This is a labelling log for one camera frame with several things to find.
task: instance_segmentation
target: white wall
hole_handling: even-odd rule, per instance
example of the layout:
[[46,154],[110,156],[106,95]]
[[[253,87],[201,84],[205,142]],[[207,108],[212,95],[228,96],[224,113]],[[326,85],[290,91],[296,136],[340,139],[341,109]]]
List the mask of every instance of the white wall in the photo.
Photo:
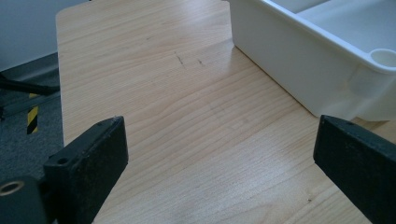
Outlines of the white wall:
[[87,1],[0,0],[0,71],[56,52],[56,14]]

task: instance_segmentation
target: wood grain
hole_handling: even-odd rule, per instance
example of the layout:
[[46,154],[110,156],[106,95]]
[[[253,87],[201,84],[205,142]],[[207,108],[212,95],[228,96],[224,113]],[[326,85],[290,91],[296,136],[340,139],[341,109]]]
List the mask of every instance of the wood grain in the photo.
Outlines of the wood grain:
[[66,144],[126,122],[95,223],[369,223],[314,164],[318,118],[233,45],[227,2],[97,0],[57,25]]

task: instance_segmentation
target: wooden table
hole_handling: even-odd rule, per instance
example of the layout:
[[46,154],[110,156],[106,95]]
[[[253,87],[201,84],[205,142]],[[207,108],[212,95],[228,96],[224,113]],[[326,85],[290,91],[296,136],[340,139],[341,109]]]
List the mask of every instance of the wooden table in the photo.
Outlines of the wooden table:
[[126,122],[95,223],[369,222],[314,164],[318,118],[233,45],[227,2],[97,0],[57,25],[65,143]]

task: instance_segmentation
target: white plastic tray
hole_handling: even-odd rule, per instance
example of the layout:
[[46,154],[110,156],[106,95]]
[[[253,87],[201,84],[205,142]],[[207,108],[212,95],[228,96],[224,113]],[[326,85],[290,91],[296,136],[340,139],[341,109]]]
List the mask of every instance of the white plastic tray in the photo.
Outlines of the white plastic tray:
[[395,0],[228,0],[233,42],[315,116],[396,119]]

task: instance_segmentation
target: hazard stripe tape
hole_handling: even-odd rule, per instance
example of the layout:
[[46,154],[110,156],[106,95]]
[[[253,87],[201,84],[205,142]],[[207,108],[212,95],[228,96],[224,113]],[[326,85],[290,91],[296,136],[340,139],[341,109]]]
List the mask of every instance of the hazard stripe tape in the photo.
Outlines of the hazard stripe tape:
[[[29,98],[36,97],[36,94],[30,93]],[[37,117],[38,117],[38,106],[32,107],[27,113],[27,134],[36,133],[37,128]]]

